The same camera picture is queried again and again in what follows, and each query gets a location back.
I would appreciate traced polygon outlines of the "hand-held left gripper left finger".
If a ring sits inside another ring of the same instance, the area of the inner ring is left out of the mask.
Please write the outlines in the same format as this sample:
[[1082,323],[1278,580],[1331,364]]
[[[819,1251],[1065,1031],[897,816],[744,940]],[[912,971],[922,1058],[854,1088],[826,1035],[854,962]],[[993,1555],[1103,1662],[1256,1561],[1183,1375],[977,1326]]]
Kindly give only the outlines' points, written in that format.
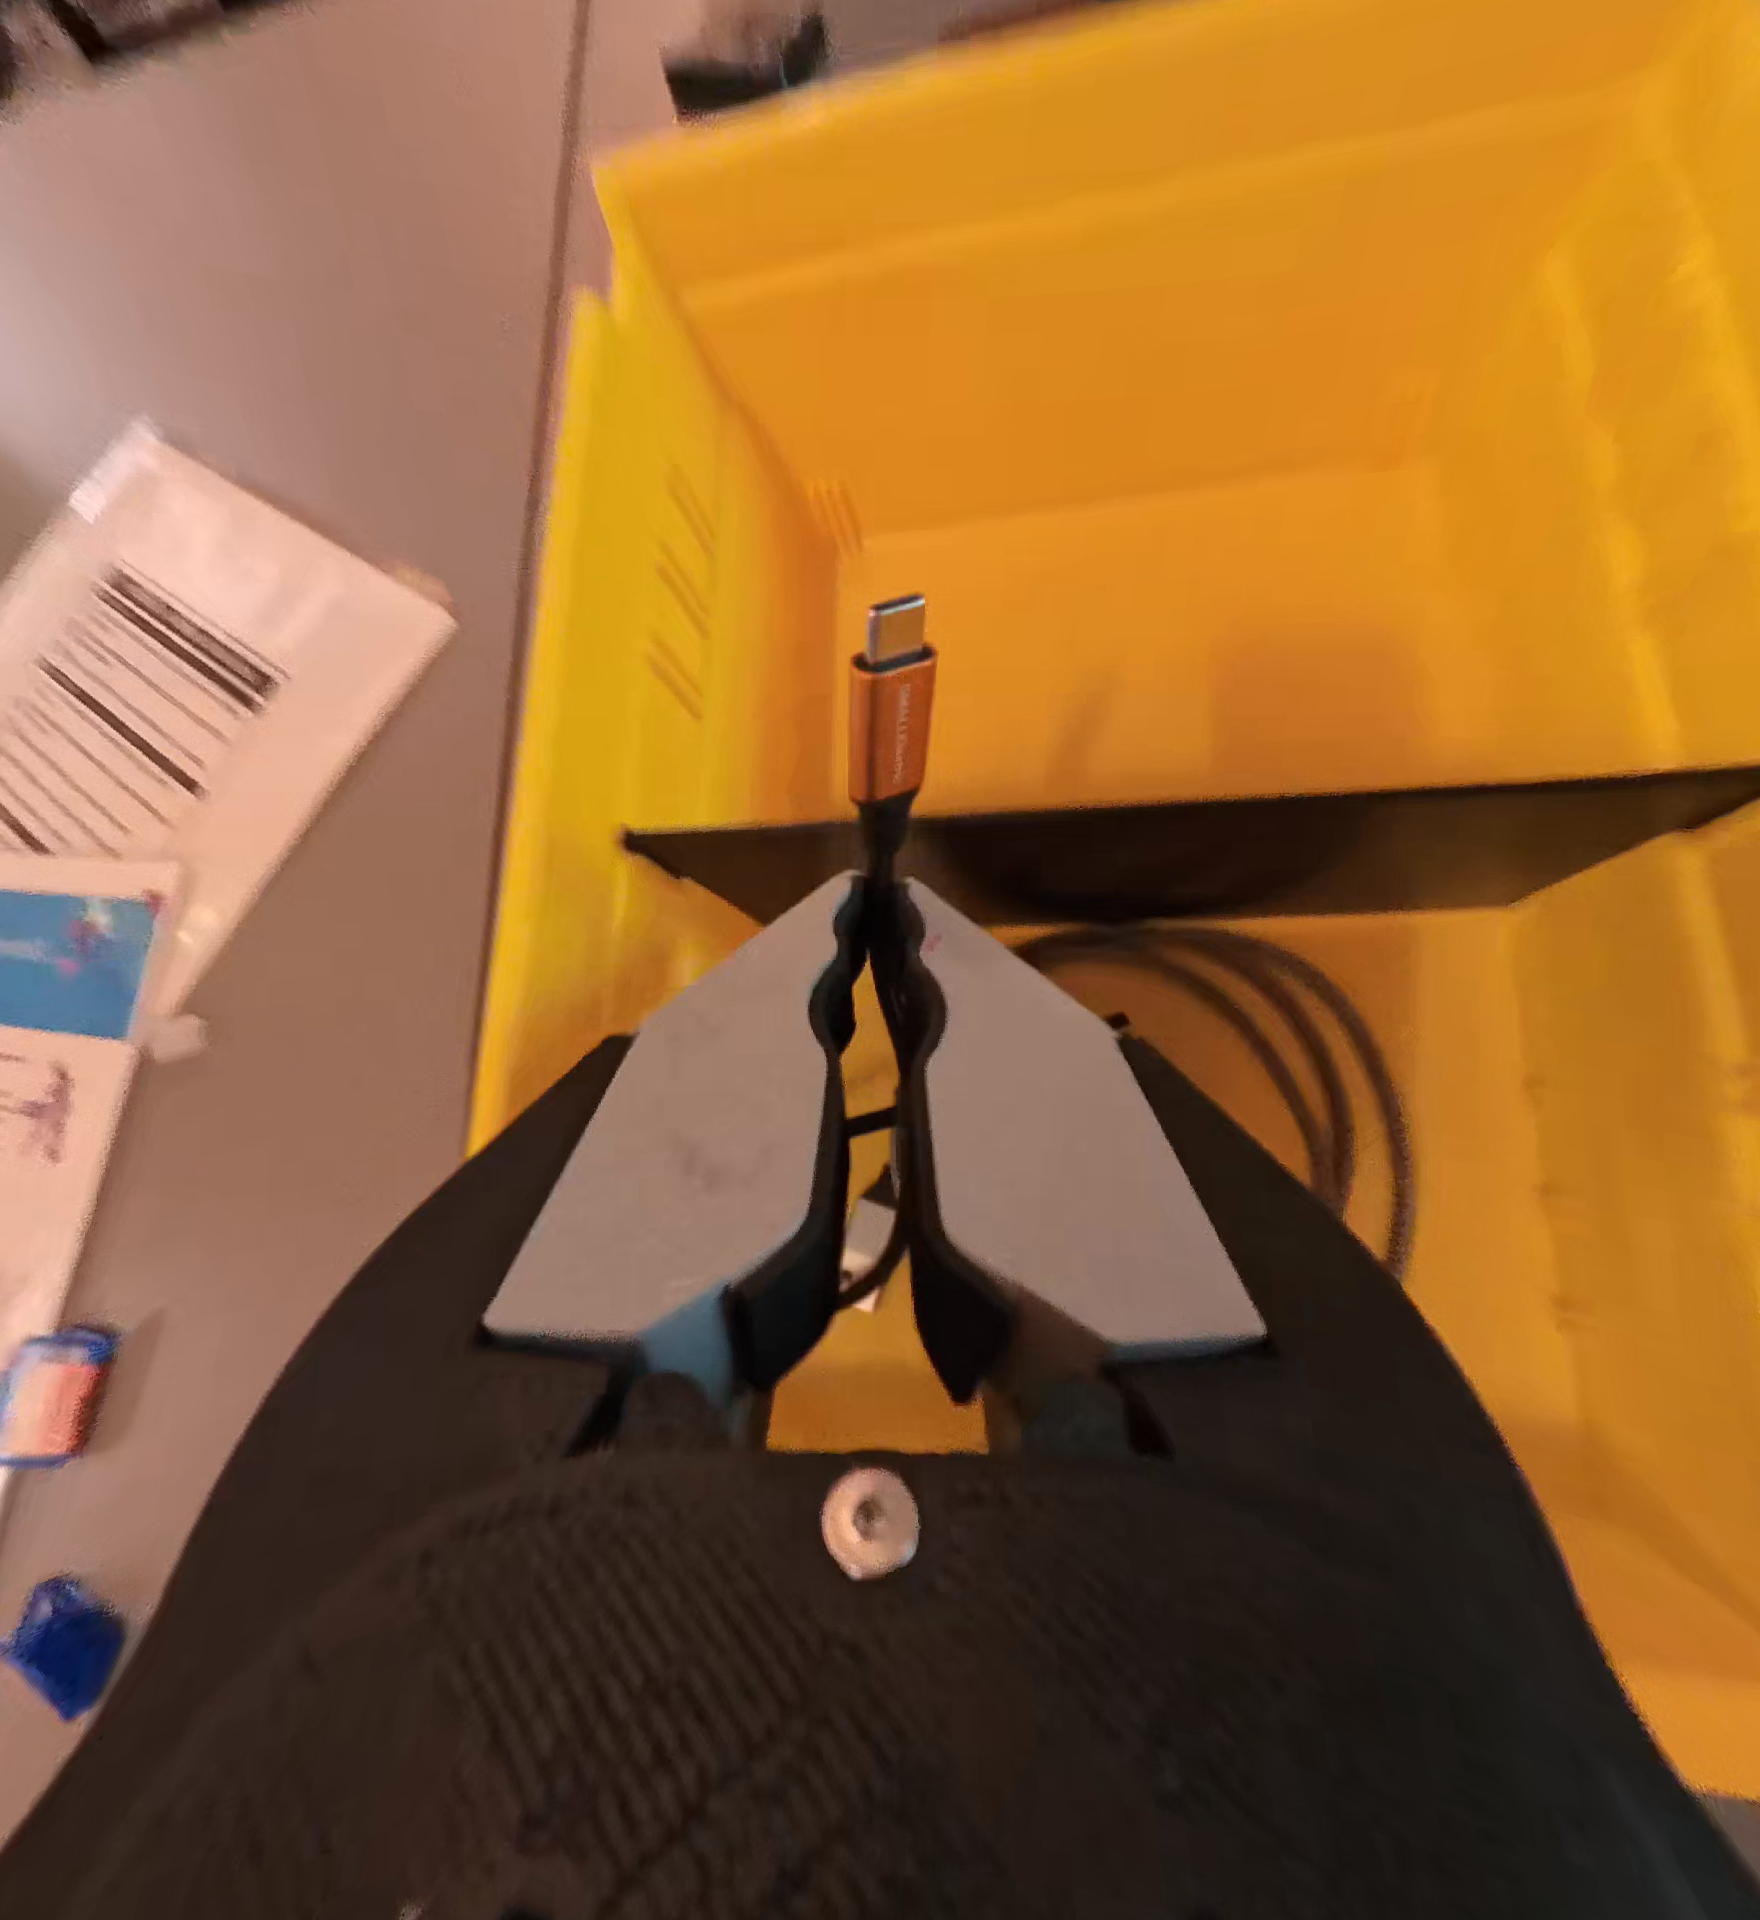
[[775,1392],[832,1326],[868,883],[824,883],[630,1035],[478,1330]]

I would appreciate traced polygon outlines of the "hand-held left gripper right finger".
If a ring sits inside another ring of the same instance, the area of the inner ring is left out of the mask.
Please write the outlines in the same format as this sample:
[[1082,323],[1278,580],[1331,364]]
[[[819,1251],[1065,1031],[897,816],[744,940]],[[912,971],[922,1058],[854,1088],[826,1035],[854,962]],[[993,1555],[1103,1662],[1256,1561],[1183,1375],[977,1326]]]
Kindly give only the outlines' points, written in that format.
[[925,883],[887,910],[912,1312],[950,1402],[1266,1348],[1120,1031]]

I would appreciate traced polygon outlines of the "yellow plastic bin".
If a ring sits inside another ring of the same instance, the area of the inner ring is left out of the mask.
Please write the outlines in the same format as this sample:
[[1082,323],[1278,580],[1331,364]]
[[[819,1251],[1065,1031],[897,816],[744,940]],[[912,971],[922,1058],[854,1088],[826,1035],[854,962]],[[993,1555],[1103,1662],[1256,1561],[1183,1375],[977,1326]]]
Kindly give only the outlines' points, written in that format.
[[[1120,7],[594,170],[468,1148],[744,926],[625,828],[1760,761],[1760,7]],[[1284,910],[1413,1299],[1694,1789],[1760,1797],[1760,802],[1494,910]]]

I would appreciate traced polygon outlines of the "black divider panel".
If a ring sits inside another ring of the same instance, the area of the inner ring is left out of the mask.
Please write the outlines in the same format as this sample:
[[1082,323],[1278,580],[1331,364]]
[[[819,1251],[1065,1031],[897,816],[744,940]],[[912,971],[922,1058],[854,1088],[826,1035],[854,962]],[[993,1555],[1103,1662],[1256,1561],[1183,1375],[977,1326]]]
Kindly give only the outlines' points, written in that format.
[[1637,777],[1333,788],[914,816],[897,878],[977,926],[1506,910],[1760,803],[1760,761]]

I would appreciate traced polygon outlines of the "blue-framed memory card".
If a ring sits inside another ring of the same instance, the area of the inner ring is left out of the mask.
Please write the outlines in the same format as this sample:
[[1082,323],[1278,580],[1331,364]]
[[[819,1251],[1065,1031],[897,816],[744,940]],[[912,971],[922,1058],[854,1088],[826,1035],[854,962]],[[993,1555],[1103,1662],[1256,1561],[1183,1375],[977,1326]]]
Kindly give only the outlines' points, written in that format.
[[119,1330],[28,1337],[0,1366],[0,1471],[55,1471],[91,1450]]

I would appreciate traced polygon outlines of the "white barcode sheet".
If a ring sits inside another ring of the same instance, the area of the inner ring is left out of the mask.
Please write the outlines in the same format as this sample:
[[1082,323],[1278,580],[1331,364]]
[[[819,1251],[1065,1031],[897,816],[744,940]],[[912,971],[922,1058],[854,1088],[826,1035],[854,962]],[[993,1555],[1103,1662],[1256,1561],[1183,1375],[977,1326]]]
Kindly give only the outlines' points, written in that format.
[[450,629],[125,424],[0,583],[0,850],[177,863],[173,1021]]

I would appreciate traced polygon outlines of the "blue plastic card case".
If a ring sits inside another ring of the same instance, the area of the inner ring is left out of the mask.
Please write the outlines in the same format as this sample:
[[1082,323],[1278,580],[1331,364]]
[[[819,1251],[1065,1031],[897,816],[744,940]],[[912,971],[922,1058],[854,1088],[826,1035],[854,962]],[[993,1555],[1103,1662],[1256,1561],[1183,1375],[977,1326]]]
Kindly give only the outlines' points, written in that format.
[[119,1647],[125,1618],[74,1571],[32,1581],[10,1632],[0,1632],[0,1668],[18,1669],[55,1720],[83,1720],[104,1701]]

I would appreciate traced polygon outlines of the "small black object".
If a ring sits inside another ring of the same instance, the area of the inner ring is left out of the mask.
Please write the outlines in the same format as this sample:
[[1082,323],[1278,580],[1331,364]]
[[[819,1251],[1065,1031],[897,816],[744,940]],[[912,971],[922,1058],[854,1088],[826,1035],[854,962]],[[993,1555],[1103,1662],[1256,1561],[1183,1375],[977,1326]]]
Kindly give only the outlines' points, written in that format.
[[796,94],[824,84],[826,67],[832,33],[819,7],[701,0],[688,41],[660,51],[676,124],[710,124]]

